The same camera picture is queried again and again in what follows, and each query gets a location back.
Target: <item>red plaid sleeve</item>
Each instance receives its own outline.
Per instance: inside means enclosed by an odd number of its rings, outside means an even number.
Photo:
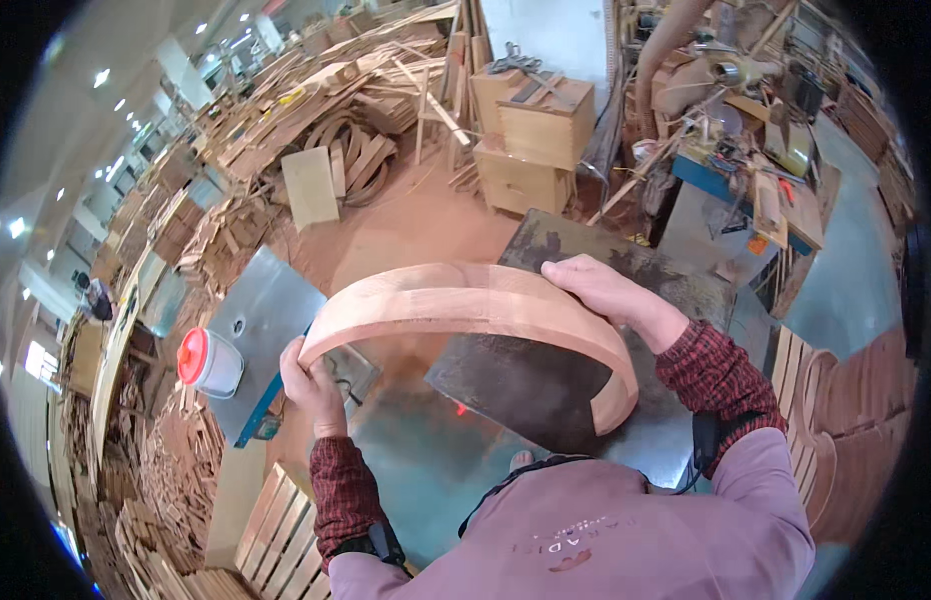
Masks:
[[[715,412],[732,431],[703,475],[712,479],[722,456],[737,440],[760,427],[786,432],[787,422],[768,379],[746,351],[704,320],[693,320],[678,340],[655,356],[655,374],[694,413]]]
[[[309,475],[315,490],[315,538],[328,574],[332,552],[347,540],[361,538],[376,522],[388,523],[379,506],[376,477],[351,438],[318,438]]]

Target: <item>person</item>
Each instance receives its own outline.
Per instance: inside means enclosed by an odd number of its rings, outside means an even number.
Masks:
[[[82,298],[78,303],[78,310],[89,319],[99,321],[112,321],[118,308],[112,299],[112,290],[101,282],[99,278],[89,280],[89,275],[80,272],[75,278],[75,284],[82,290]]]
[[[333,597],[792,598],[815,546],[769,381],[730,338],[587,255],[541,270],[635,330],[658,378],[690,411],[718,415],[718,457],[704,471],[712,493],[656,493],[622,464],[519,453],[460,543],[410,579],[376,479],[348,437],[340,391],[322,359],[299,366],[304,339],[296,338],[280,372],[286,394],[313,419],[315,535]]]

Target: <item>hand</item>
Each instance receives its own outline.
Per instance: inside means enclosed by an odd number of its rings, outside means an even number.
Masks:
[[[678,308],[588,254],[543,262],[542,275],[613,325],[635,330],[653,354],[669,350],[689,325]]]
[[[332,380],[323,357],[319,356],[308,370],[299,364],[304,336],[298,336],[282,350],[279,373],[286,396],[312,417],[315,438],[346,437],[346,405],[339,386]]]

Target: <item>pink sweatshirt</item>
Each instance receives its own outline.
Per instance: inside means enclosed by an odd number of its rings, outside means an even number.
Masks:
[[[638,471],[568,462],[521,475],[411,581],[369,554],[329,563],[335,600],[792,598],[815,556],[783,432],[725,452],[714,494],[644,493]]]

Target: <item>orange tag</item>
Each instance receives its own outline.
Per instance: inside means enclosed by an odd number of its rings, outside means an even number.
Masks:
[[[748,251],[752,254],[761,257],[765,249],[769,248],[769,240],[757,233],[748,240],[746,248],[748,248]]]

